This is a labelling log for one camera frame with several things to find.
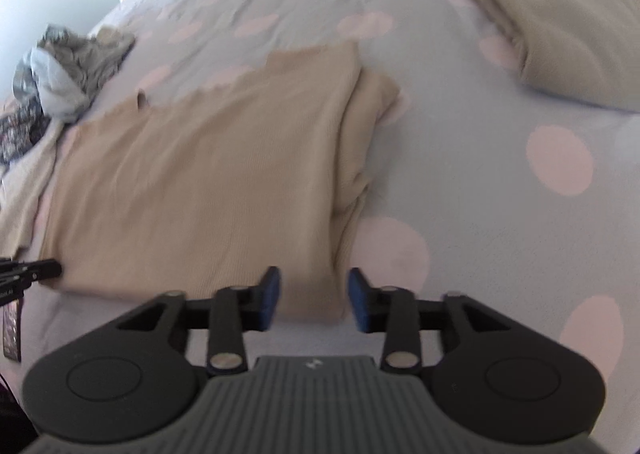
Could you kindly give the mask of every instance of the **gray cloth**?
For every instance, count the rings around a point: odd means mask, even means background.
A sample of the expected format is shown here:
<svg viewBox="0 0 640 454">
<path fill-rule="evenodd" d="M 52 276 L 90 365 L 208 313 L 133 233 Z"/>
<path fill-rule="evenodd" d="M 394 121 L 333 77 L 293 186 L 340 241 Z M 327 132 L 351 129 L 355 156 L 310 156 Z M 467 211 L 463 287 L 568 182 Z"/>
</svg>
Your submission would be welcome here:
<svg viewBox="0 0 640 454">
<path fill-rule="evenodd" d="M 513 43 L 524 84 L 640 112 L 640 0 L 477 0 Z"/>
<path fill-rule="evenodd" d="M 38 200 L 53 171 L 63 127 L 81 116 L 118 71 L 134 36 L 103 28 L 95 39 L 86 39 L 49 27 L 43 40 L 42 47 L 30 50 L 18 64 L 14 95 L 18 109 L 37 103 L 51 123 L 33 149 L 2 176 L 0 257 L 15 257 L 30 245 Z"/>
</svg>

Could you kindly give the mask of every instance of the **mattress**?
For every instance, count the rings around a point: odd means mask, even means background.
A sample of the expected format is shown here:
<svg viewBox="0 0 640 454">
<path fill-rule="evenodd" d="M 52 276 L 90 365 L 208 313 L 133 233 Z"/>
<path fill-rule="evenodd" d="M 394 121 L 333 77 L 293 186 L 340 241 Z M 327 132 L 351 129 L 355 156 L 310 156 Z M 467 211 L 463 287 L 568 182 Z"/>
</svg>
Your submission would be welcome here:
<svg viewBox="0 0 640 454">
<path fill-rule="evenodd" d="M 640 117 L 520 85 L 507 41 L 471 0 L 125 0 L 101 24 L 136 34 L 85 119 L 135 93 L 167 104 L 257 68 L 274 49 L 357 39 L 364 65 L 401 86 L 367 160 L 372 183 L 351 263 L 422 298 L 460 291 L 586 355 L 607 382 L 593 437 L 640 445 Z M 60 142 L 58 164 L 74 137 Z M 37 257 L 56 175 L 43 194 Z M 133 307 L 34 286 L 22 314 L 18 389 L 38 358 Z M 383 337 L 351 317 L 276 319 L 248 333 L 264 354 L 366 354 Z M 196 332 L 188 356 L 204 363 Z M 440 357 L 424 332 L 425 362 Z"/>
</svg>

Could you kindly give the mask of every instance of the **polka dot bed sheet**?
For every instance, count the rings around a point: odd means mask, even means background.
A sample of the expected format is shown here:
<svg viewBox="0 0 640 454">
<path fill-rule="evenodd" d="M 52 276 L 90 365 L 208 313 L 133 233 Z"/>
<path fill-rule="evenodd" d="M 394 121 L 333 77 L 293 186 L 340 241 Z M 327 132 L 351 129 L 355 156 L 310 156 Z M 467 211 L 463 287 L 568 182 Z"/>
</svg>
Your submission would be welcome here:
<svg viewBox="0 0 640 454">
<path fill-rule="evenodd" d="M 607 382 L 595 439 L 613 453 L 637 449 L 640 117 L 520 85 L 513 50 L 472 0 L 125 0 L 103 24 L 133 31 L 137 43 L 90 119 L 137 88 L 152 106 L 166 104 L 233 82 L 271 50 L 358 39 L 364 64 L 402 93 L 369 151 L 352 264 L 374 284 L 423 298 L 462 291 L 586 355 Z M 37 358 L 132 306 L 36 286 L 23 312 L 23 362 L 2 358 L 0 371 L 17 387 Z M 278 321 L 246 342 L 252 358 L 377 357 L 382 348 L 350 317 Z M 423 345 L 436 362 L 432 333 Z M 202 363 L 204 349 L 197 332 L 188 355 Z"/>
</svg>

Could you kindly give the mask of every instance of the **gray bed sheet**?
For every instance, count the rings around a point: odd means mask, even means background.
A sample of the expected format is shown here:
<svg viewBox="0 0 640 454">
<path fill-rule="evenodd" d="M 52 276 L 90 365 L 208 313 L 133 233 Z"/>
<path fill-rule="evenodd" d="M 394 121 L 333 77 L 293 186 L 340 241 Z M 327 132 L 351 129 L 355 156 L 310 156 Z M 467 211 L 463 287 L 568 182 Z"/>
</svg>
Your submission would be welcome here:
<svg viewBox="0 0 640 454">
<path fill-rule="evenodd" d="M 513 51 L 470 0 L 126 0 L 103 23 L 138 42 L 89 119 L 137 88 L 162 105 L 223 86 L 276 48 L 360 40 L 364 64 L 395 79 L 402 100 L 370 148 L 352 263 L 421 297 L 462 291 L 586 355 L 607 381 L 594 438 L 614 453 L 640 446 L 640 116 L 520 85 Z M 54 183 L 25 259 L 37 256 Z M 2 358 L 0 371 L 17 389 L 35 360 L 134 305 L 36 286 L 23 362 Z M 246 342 L 252 358 L 382 348 L 350 317 L 277 321 Z M 433 334 L 423 342 L 437 361 Z M 190 359 L 204 351 L 195 333 Z"/>
</svg>

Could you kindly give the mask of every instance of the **metal screw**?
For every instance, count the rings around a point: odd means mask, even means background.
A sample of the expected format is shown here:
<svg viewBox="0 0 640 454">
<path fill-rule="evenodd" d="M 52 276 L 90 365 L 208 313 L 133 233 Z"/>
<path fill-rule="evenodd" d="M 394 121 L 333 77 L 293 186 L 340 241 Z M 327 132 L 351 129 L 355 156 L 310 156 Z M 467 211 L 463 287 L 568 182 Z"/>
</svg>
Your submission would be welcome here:
<svg viewBox="0 0 640 454">
<path fill-rule="evenodd" d="M 394 351 L 386 355 L 386 363 L 392 368 L 409 369 L 418 363 L 418 357 L 409 351 Z"/>
<path fill-rule="evenodd" d="M 242 357 L 235 353 L 218 353 L 210 358 L 209 363 L 212 368 L 228 371 L 238 368 L 242 364 Z"/>
</svg>

